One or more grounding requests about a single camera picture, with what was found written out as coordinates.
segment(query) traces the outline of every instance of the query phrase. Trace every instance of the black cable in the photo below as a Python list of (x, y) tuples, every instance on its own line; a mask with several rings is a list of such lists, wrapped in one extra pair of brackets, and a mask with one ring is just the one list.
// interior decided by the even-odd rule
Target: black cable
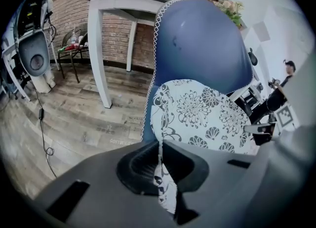
[[(38, 94), (38, 92), (37, 92), (35, 86), (34, 86), (34, 89), (35, 89), (35, 92), (36, 92), (36, 96), (37, 96), (37, 98), (38, 98), (39, 105), (40, 105), (41, 109), (43, 110), (43, 106), (42, 106), (41, 103), (40, 103), (39, 94)], [(51, 172), (53, 173), (53, 175), (55, 176), (55, 178), (57, 178), (57, 176), (56, 176), (56, 174), (54, 173), (53, 168), (51, 167), (50, 162), (49, 162), (49, 160), (48, 160), (48, 156), (53, 156), (54, 153), (55, 153), (55, 150), (54, 150), (54, 148), (51, 148), (51, 147), (49, 147), (49, 148), (47, 148), (47, 149), (45, 148), (45, 140), (44, 140), (43, 126), (42, 126), (42, 124), (41, 124), (42, 121), (43, 121), (43, 118), (40, 118), (39, 121), (40, 121), (41, 137), (42, 137), (42, 139), (43, 139), (43, 149), (44, 149), (44, 152), (45, 152), (46, 161), (47, 161), (47, 163), (48, 163), (48, 166), (49, 166)]]
[(56, 33), (57, 33), (56, 27), (50, 22), (50, 15), (48, 16), (48, 23), (49, 23), (48, 32), (52, 38), (51, 38), (51, 41), (47, 47), (49, 47), (50, 44), (53, 42), (53, 40), (55, 39)]

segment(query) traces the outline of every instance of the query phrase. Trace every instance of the red object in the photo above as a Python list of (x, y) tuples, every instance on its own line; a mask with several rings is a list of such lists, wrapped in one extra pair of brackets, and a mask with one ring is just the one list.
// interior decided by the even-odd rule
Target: red object
[(70, 50), (73, 50), (73, 49), (76, 49), (78, 48), (78, 46), (74, 46), (73, 44), (72, 45), (68, 45), (65, 49), (65, 51), (70, 51)]

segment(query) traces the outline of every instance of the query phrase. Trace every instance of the black cap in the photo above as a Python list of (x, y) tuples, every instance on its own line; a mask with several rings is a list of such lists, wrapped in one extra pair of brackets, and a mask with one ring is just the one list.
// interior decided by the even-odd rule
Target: black cap
[(286, 64), (286, 65), (289, 65), (289, 66), (291, 66), (291, 67), (293, 67), (293, 71), (295, 72), (296, 67), (295, 67), (295, 64), (294, 64), (293, 61), (289, 60), (289, 61), (285, 62), (285, 64)]

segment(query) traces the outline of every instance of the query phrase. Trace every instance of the floral cushion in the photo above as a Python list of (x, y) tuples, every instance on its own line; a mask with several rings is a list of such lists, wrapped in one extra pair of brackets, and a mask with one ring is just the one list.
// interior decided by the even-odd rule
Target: floral cushion
[(226, 95), (190, 79), (164, 83), (156, 92), (151, 125), (156, 138), (244, 153), (250, 151), (245, 112)]

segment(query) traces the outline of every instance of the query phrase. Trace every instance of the brick wall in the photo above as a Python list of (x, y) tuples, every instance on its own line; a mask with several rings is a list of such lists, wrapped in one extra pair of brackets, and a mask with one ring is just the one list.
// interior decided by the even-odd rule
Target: brick wall
[[(88, 21), (89, 1), (53, 0), (51, 17), (57, 29), (54, 46), (57, 50), (65, 34), (74, 25)], [(115, 15), (104, 13), (102, 28), (103, 59), (126, 63), (131, 22)], [(153, 68), (153, 28), (138, 24), (135, 35), (132, 64)]]

